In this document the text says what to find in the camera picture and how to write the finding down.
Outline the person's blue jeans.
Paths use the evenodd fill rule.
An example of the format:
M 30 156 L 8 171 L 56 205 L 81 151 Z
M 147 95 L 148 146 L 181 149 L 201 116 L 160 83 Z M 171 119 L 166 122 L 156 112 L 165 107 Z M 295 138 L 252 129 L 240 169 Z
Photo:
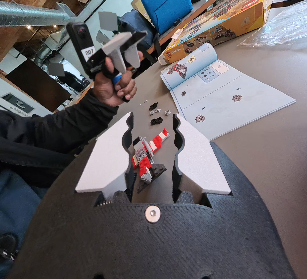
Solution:
M 1 252 L 16 255 L 29 224 L 48 188 L 28 185 L 10 169 L 0 173 L 0 233 L 12 236 L 12 245 L 1 245 Z

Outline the red white toy brick model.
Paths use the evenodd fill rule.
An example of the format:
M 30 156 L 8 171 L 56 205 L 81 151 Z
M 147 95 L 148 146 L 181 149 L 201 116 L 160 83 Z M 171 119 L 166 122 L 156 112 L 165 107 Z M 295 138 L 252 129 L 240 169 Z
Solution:
M 145 137 L 137 137 L 133 142 L 135 153 L 132 157 L 133 169 L 139 168 L 140 182 L 137 193 L 142 192 L 151 182 L 160 177 L 167 169 L 164 164 L 154 163 L 153 156 L 162 143 L 170 137 L 166 129 L 153 138 L 150 142 Z

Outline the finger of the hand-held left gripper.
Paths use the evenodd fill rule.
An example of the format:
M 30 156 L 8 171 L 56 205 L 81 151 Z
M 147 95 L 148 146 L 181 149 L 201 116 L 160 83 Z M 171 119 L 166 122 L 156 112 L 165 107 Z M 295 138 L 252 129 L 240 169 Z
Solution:
M 104 53 L 112 60 L 114 68 L 121 74 L 125 74 L 127 70 L 120 47 L 125 44 L 131 36 L 131 32 L 118 33 L 109 42 L 102 46 Z
M 122 45 L 123 58 L 125 62 L 129 63 L 134 68 L 138 68 L 140 66 L 140 58 L 138 55 L 137 44 L 147 36 L 147 31 L 137 31 L 134 33 L 123 32 L 122 34 L 127 37 Z

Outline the silver metal duct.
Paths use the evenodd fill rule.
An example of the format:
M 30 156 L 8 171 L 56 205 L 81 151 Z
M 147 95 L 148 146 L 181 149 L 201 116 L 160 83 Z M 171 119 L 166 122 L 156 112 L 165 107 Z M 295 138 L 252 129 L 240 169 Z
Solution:
M 52 26 L 75 22 L 77 17 L 63 3 L 56 3 L 56 9 L 22 5 L 0 1 L 0 26 Z

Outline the spiral metal duct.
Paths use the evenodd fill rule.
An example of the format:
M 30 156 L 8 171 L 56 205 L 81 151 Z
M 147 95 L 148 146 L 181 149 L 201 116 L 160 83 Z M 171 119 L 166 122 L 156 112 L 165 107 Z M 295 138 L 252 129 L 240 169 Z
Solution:
M 48 65 L 50 64 L 50 56 L 57 55 L 68 39 L 66 26 L 50 34 L 36 51 L 33 62 L 49 75 Z

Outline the person's left forearm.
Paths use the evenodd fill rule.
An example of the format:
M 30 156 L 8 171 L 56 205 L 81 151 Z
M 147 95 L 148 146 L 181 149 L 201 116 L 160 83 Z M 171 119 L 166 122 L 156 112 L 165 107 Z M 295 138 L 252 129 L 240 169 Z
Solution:
M 92 91 L 78 104 L 44 117 L 1 110 L 1 184 L 12 173 L 29 186 L 50 187 L 74 160 L 72 151 L 107 129 L 117 111 Z

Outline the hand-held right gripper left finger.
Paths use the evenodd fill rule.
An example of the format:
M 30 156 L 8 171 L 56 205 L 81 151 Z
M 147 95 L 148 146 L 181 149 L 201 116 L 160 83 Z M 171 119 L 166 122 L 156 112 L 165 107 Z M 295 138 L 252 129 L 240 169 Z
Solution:
M 133 112 L 127 113 L 96 140 L 95 146 L 76 185 L 77 193 L 101 192 L 111 200 L 117 191 L 125 191 L 132 200 L 134 170 L 132 154 Z

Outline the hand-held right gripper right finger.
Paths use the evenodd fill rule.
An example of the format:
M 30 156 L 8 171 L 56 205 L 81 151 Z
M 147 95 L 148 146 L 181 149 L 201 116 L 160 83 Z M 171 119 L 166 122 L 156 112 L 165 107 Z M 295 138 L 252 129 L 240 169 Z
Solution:
M 190 192 L 196 204 L 207 194 L 229 195 L 231 189 L 209 139 L 178 113 L 173 114 L 173 130 L 177 148 L 172 171 L 174 203 L 183 192 Z

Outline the black wall screen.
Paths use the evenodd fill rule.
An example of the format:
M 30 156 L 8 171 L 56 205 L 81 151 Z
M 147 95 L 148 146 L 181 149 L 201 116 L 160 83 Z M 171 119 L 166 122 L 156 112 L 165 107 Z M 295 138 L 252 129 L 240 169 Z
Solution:
M 50 112 L 71 97 L 71 93 L 30 59 L 12 70 L 6 78 Z

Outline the dark blue backpack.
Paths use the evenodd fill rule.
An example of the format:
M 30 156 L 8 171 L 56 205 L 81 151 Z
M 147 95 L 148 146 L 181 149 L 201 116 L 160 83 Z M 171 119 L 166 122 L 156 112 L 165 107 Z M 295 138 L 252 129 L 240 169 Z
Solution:
M 159 32 L 149 23 L 147 19 L 135 9 L 125 13 L 121 17 L 117 17 L 119 32 L 135 32 L 146 31 L 147 36 L 137 43 L 137 49 L 143 53 L 143 56 L 150 61 L 151 64 L 157 62 L 157 59 L 152 57 L 147 50 L 155 44 L 157 46 L 158 54 L 161 54 L 161 47 L 158 42 Z

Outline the light blue instruction booklet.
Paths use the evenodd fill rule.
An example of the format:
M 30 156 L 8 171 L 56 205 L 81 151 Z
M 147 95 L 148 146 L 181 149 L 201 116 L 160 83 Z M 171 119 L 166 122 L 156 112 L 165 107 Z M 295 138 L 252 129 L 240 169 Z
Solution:
M 205 43 L 160 75 L 179 114 L 209 140 L 296 103 L 217 58 Z

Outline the yellow toy brick box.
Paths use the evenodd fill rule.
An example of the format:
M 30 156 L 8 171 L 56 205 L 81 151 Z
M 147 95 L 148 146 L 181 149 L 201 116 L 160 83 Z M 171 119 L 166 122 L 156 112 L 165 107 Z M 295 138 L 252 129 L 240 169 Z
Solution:
M 224 0 L 178 30 L 159 56 L 162 65 L 176 62 L 203 44 L 216 46 L 261 28 L 267 21 L 273 0 Z

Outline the clear plastic bag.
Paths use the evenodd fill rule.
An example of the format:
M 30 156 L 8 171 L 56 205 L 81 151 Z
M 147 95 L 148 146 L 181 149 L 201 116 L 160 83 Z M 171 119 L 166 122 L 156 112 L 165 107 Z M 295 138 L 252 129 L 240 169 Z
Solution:
M 267 22 L 238 47 L 293 45 L 307 40 L 307 1 L 293 4 Z

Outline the person's left hand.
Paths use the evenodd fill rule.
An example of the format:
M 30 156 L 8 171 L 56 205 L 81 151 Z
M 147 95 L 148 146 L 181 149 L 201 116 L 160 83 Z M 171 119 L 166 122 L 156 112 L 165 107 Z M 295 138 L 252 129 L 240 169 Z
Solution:
M 105 77 L 102 72 L 97 73 L 92 89 L 94 96 L 101 103 L 111 107 L 123 104 L 123 98 L 126 100 L 132 99 L 137 92 L 136 82 L 132 78 L 132 69 L 132 66 L 128 67 L 127 72 L 121 76 L 116 85 L 113 85 L 112 81 Z

